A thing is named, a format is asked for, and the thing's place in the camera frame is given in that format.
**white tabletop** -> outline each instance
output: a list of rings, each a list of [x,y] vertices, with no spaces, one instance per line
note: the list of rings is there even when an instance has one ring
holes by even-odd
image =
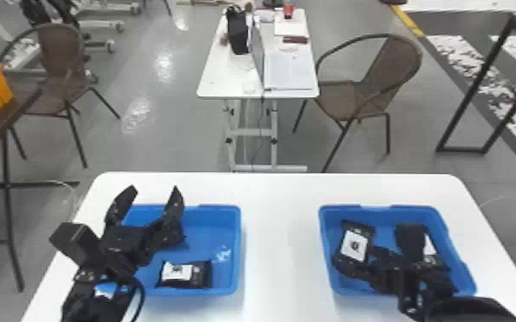
[[[306,23],[304,9],[296,9],[295,15],[303,16]],[[256,71],[252,55],[234,55],[230,44],[221,45],[220,36],[226,31],[227,20],[224,15],[220,17],[214,40],[208,53],[206,66],[202,72],[196,94],[200,98],[260,98],[262,84]],[[261,36],[266,53],[279,51],[288,47],[282,42],[282,37],[274,36],[274,24],[262,23]],[[310,41],[306,45],[296,45],[296,53],[309,57],[312,62],[312,77],[315,78],[314,58]],[[315,80],[315,88],[310,90],[272,90],[265,91],[265,98],[317,98],[320,94]]]
[[[326,204],[435,207],[476,281],[477,295],[495,298],[516,314],[516,267],[454,176],[111,172],[96,178],[74,222],[99,234],[112,200],[130,184],[138,189],[135,204],[165,203],[178,185],[187,206],[230,204],[242,211],[245,255],[238,291],[216,298],[147,297],[140,322],[410,321],[392,297],[333,293],[318,219]],[[58,322],[75,271],[57,253],[22,322]],[[135,304],[136,299],[125,321]]]

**blue plastic tray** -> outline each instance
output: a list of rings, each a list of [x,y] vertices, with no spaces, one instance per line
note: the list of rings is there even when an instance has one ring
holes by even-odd
[[[123,220],[124,225],[144,226],[159,218],[164,205],[132,206]],[[186,240],[180,245],[158,251],[150,265],[135,274],[147,295],[228,295],[238,287],[240,274],[241,226],[240,209],[236,206],[187,206],[182,216]],[[212,261],[212,288],[156,288],[162,261],[183,264],[196,260]],[[114,291],[115,285],[99,285],[98,290]]]
[[[340,226],[342,219],[375,227],[374,244],[400,253],[394,240],[394,228],[399,223],[424,224],[428,227],[429,238],[436,252],[450,267],[450,278],[459,290],[458,295],[474,295],[476,285],[468,267],[460,260],[448,236],[448,228],[440,213],[428,206],[323,206],[319,212],[321,223],[324,258],[328,268],[330,284],[341,295],[368,295],[374,292],[367,282],[340,274],[332,265],[332,255],[341,243],[344,231]]]

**white cable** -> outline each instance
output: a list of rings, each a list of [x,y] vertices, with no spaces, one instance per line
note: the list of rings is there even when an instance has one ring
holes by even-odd
[[[44,182],[56,183],[57,185],[66,187],[70,190],[69,200],[72,200],[71,201],[72,206],[70,209],[70,219],[71,219],[76,213],[76,206],[78,204],[78,194],[76,194],[76,191],[74,190],[74,188],[72,188],[72,186],[70,186],[68,183],[61,182],[58,180],[44,180]]]
[[[511,192],[510,194],[503,194],[503,195],[501,195],[499,197],[496,197],[496,198],[493,198],[493,199],[490,199],[490,200],[486,200],[483,203],[481,203],[480,205],[478,205],[478,207],[483,208],[483,207],[485,207],[485,206],[487,206],[487,205],[489,205],[489,204],[491,204],[491,203],[493,203],[495,201],[503,200],[503,199],[512,197],[513,195],[516,195],[516,190]]]

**brown wicker chair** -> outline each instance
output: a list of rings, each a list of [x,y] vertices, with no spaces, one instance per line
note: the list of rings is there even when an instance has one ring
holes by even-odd
[[[322,62],[328,56],[369,39],[385,41],[362,80],[320,81],[318,84],[320,96],[315,102],[342,130],[322,172],[326,172],[354,120],[361,122],[364,118],[384,116],[386,149],[387,154],[390,153],[390,116],[386,108],[402,85],[416,74],[422,64],[422,50],[414,42],[399,35],[378,33],[348,40],[325,52],[316,62],[316,73],[318,74]],[[302,102],[292,133],[296,132],[307,102],[306,99]]]
[[[40,44],[40,64],[47,75],[40,81],[42,96],[24,114],[31,116],[49,116],[67,119],[72,129],[76,147],[84,168],[88,167],[86,156],[82,150],[80,136],[76,130],[72,112],[80,114],[73,103],[86,92],[93,92],[116,117],[118,113],[108,104],[104,97],[90,85],[84,68],[84,40],[80,32],[69,25],[47,23],[38,25],[18,35],[0,54],[0,62],[8,55],[14,45],[24,38],[36,38]],[[16,132],[12,134],[18,150],[26,158],[24,149]]]

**white label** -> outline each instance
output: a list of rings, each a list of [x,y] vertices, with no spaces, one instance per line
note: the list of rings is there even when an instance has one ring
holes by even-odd
[[[436,253],[436,248],[434,247],[434,244],[432,244],[428,234],[425,234],[425,236],[426,242],[424,244],[424,255],[434,255]]]
[[[366,247],[368,246],[368,238],[347,230],[342,241],[340,252],[360,262],[364,262],[366,257]]]
[[[192,265],[172,265],[164,263],[162,269],[162,280],[189,281],[192,278]]]

